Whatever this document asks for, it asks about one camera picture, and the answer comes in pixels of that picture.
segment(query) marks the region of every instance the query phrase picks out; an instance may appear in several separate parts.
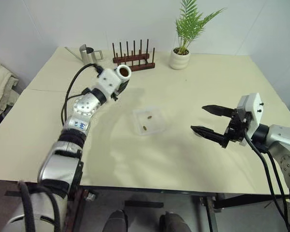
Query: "table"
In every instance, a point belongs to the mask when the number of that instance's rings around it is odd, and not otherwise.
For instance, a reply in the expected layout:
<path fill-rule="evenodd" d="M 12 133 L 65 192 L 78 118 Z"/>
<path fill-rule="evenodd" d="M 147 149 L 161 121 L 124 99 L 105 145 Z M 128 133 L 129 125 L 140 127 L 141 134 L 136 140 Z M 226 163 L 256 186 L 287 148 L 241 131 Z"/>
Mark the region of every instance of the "table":
<path fill-rule="evenodd" d="M 119 100 L 103 105 L 93 118 L 84 146 L 81 184 L 268 194 L 263 166 L 250 147 L 230 142 L 223 149 L 196 136 L 190 125 L 223 133 L 229 119 L 201 107 L 218 104 L 235 108 L 242 95 L 259 92 L 265 102 L 261 122 L 290 127 L 290 112 L 270 83 L 247 56 L 195 54 L 181 71 L 168 67 L 168 56 L 157 52 L 156 68 L 133 72 Z M 104 51 L 104 57 L 101 65 L 114 67 L 112 52 Z M 80 61 L 59 47 L 21 94 L 0 125 L 0 179 L 36 182 L 38 169 L 62 129 L 60 110 L 65 91 L 81 67 Z M 71 94 L 95 80 L 96 73 L 86 70 Z M 132 110 L 150 106 L 161 110 L 167 129 L 139 136 Z M 278 194 L 276 181 L 273 185 Z"/>

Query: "floor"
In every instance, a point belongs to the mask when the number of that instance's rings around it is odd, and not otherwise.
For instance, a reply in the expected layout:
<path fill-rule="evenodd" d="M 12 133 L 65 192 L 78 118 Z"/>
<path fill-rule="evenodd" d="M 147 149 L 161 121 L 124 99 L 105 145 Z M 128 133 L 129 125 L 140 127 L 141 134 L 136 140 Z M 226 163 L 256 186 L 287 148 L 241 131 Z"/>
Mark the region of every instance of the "floor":
<path fill-rule="evenodd" d="M 163 203 L 163 208 L 127 207 L 125 201 Z M 109 215 L 124 209 L 129 232 L 158 232 L 159 217 L 165 211 L 179 214 L 192 232 L 209 232 L 206 208 L 199 197 L 183 194 L 142 193 L 100 190 L 93 202 L 87 202 L 80 232 L 101 232 Z M 275 205 L 269 202 L 225 208 L 216 213 L 219 232 L 285 232 L 285 225 Z"/>

